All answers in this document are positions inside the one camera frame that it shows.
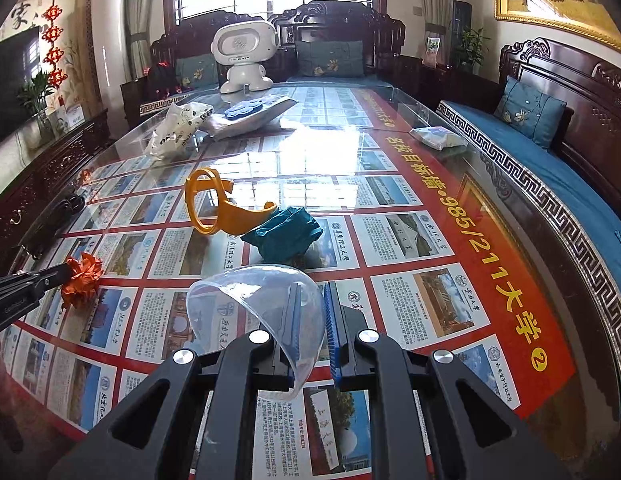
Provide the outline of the orange paper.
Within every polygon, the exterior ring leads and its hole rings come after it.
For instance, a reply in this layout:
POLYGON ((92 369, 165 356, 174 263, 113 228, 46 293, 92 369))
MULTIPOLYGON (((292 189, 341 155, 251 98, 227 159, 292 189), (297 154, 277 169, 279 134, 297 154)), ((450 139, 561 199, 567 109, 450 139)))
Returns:
POLYGON ((96 296, 99 282, 104 273, 102 260, 83 252, 79 259, 68 257, 65 261, 71 276, 61 286, 64 309, 83 307, 96 296))

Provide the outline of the clear plastic cup piece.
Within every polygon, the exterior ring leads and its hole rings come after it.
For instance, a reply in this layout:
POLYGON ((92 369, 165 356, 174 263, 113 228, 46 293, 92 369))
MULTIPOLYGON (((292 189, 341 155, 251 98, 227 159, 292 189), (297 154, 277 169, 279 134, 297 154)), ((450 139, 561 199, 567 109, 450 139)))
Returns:
POLYGON ((267 400, 291 401, 318 360, 326 333, 324 296, 304 272, 291 266, 241 266, 192 284, 187 292, 194 348, 201 354, 225 349, 233 339, 266 330, 292 368, 293 385, 266 392, 267 400))

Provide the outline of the teal paper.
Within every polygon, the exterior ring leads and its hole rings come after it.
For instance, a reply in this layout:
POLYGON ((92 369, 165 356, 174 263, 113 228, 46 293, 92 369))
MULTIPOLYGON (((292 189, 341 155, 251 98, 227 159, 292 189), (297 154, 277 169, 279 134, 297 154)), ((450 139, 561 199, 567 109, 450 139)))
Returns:
POLYGON ((266 263, 286 263, 303 256, 324 234, 318 221, 303 207, 278 209, 267 221, 241 236, 257 248, 266 263))

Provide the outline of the black remote control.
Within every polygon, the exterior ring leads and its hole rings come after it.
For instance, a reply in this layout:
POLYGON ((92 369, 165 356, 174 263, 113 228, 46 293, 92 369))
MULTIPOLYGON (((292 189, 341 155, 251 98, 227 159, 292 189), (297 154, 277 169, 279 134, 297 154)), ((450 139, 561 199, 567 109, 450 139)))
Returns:
POLYGON ((56 233, 67 226, 84 208, 82 195, 71 194, 62 198, 45 211, 27 231, 22 248, 35 260, 40 259, 52 246, 56 233))

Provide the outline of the dark wooden tv cabinet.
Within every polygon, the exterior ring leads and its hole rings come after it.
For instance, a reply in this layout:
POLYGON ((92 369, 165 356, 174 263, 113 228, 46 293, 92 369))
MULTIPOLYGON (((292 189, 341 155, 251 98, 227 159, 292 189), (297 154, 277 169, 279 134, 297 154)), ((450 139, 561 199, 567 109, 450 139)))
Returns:
POLYGON ((79 171, 110 144, 106 110, 38 155, 0 194, 0 275, 7 274, 27 231, 63 197, 75 194, 79 171))

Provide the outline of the green plant on cabinet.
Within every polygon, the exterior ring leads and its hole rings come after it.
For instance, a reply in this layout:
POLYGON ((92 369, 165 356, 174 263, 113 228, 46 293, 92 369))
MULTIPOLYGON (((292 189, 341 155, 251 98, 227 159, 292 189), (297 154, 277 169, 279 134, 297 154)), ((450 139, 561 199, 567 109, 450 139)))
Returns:
POLYGON ((49 74, 40 70, 30 78, 18 92, 21 104, 30 112, 42 133, 53 136, 53 128, 47 116, 48 96, 56 92, 53 84, 50 84, 49 74))

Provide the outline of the red chinese knot decoration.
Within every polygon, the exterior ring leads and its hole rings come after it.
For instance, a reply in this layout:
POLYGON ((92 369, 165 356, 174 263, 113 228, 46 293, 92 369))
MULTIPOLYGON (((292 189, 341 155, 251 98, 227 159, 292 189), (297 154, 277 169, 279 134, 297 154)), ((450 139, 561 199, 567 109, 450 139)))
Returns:
POLYGON ((59 66, 65 51, 56 44, 64 32, 64 29, 56 24, 56 20, 60 18, 62 13, 63 10, 56 4, 56 0, 52 0, 51 6, 42 14, 47 22, 47 28, 41 34, 41 39, 49 45, 44 63, 51 67, 50 73, 48 73, 48 84, 54 90, 59 90, 64 81, 68 79, 68 74, 59 66))

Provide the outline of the black television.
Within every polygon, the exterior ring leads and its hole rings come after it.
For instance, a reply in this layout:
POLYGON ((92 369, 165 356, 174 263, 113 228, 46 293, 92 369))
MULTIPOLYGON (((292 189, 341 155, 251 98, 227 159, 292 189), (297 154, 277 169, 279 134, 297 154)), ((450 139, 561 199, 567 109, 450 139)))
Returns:
POLYGON ((0 143, 33 115, 19 98, 40 69, 40 32, 32 27, 0 41, 0 143))

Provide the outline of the blue sofa seat cushion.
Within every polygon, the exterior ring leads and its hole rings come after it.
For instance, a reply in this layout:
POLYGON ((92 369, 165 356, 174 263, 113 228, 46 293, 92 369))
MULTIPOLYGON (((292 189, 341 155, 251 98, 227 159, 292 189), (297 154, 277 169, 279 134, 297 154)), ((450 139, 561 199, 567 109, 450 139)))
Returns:
POLYGON ((475 127, 484 148, 499 146, 543 181, 576 216, 621 292, 621 220, 591 186, 560 158, 491 114, 449 101, 440 102, 437 113, 469 136, 475 133, 468 127, 475 127))

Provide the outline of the dark wooden side sofa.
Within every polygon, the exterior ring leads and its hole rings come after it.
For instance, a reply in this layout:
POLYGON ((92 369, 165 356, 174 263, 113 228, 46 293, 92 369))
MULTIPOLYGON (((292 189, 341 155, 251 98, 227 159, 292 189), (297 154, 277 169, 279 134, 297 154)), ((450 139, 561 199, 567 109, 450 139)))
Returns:
POLYGON ((621 68, 539 37, 501 49, 499 83, 495 103, 437 113, 530 196, 603 305, 621 306, 621 68))

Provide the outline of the white standing air conditioner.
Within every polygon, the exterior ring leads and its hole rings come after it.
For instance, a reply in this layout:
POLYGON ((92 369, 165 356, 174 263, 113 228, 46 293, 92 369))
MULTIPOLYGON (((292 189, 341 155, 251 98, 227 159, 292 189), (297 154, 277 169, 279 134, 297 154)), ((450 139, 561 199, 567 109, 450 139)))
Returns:
POLYGON ((124 0, 91 0, 94 65, 101 103, 108 113, 106 120, 113 139, 128 131, 120 91, 120 86, 130 76, 124 25, 124 0))

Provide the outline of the blue embroidered pillow far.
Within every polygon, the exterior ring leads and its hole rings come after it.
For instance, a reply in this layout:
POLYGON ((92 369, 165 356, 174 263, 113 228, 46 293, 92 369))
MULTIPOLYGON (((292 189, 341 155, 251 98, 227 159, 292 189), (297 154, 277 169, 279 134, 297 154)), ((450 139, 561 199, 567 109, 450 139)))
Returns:
POLYGON ((548 150, 566 110, 565 101, 508 76, 504 94, 494 115, 527 139, 548 150))

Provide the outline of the dark wooden back sofa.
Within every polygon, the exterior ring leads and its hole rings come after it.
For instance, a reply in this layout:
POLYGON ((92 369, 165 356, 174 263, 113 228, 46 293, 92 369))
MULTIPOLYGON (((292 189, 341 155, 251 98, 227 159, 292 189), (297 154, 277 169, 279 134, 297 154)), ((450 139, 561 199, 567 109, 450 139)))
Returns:
MULTIPOLYGON (((151 44, 148 75, 122 84, 125 117, 135 127, 163 107, 162 101, 182 98, 192 89, 182 88, 176 76, 177 58, 211 53, 220 28, 252 21, 248 14, 215 10, 187 18, 151 44)), ((389 79, 403 48, 406 27, 402 21, 380 13, 364 3, 347 0, 313 0, 295 9, 271 15, 268 22, 279 36, 279 50, 265 62, 266 75, 277 82, 302 79, 389 79), (359 78, 305 77, 298 73, 297 41, 363 42, 365 75, 359 78)), ((227 68, 217 63, 218 85, 227 68)))

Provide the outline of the black tower speaker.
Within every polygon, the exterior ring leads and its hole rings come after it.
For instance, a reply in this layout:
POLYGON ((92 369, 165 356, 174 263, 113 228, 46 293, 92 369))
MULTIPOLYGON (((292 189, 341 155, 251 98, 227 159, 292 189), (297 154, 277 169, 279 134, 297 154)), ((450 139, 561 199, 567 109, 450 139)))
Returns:
POLYGON ((451 21, 451 63, 456 63, 458 48, 463 33, 471 26, 472 6, 467 1, 454 0, 452 4, 452 21, 451 21))

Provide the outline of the calligraphy wall scroll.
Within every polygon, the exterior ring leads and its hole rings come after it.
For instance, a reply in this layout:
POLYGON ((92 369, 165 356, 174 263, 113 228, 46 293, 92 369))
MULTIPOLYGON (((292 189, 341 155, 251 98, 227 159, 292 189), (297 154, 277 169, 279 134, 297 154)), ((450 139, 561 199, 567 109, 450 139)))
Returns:
POLYGON ((88 67, 86 32, 86 0, 18 0, 0 26, 0 44, 12 36, 39 27, 44 32, 50 22, 44 13, 55 3, 61 14, 54 24, 62 28, 56 46, 64 51, 58 67, 68 76, 55 96, 47 99, 48 107, 57 107, 62 96, 66 106, 82 105, 90 109, 90 69, 88 67))

